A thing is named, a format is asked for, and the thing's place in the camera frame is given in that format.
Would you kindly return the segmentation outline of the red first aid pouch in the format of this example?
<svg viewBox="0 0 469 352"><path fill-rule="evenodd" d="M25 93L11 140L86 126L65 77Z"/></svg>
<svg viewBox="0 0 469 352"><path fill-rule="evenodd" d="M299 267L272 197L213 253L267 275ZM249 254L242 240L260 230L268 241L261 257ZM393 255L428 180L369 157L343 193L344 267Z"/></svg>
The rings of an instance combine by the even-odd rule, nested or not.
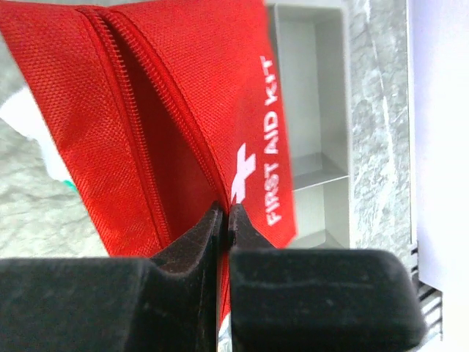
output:
<svg viewBox="0 0 469 352"><path fill-rule="evenodd" d="M150 257L213 202L294 237L262 1L3 1L1 34L108 253Z"/></svg>

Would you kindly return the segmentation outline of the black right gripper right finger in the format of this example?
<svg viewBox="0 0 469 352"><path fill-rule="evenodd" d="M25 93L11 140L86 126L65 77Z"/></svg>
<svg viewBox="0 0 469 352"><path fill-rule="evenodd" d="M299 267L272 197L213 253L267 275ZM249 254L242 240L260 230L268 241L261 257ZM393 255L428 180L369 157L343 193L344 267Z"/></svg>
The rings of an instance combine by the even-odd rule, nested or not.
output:
<svg viewBox="0 0 469 352"><path fill-rule="evenodd" d="M277 249L229 213L234 351L409 351L426 334L402 262L374 249Z"/></svg>

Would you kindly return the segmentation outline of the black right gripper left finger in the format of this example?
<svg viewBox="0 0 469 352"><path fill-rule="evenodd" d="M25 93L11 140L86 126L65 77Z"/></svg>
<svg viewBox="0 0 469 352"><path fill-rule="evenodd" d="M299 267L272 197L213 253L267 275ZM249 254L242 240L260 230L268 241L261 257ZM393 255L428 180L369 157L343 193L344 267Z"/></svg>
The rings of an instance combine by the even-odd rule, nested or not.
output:
<svg viewBox="0 0 469 352"><path fill-rule="evenodd" d="M215 351L218 236L212 205L152 258L1 262L3 351Z"/></svg>

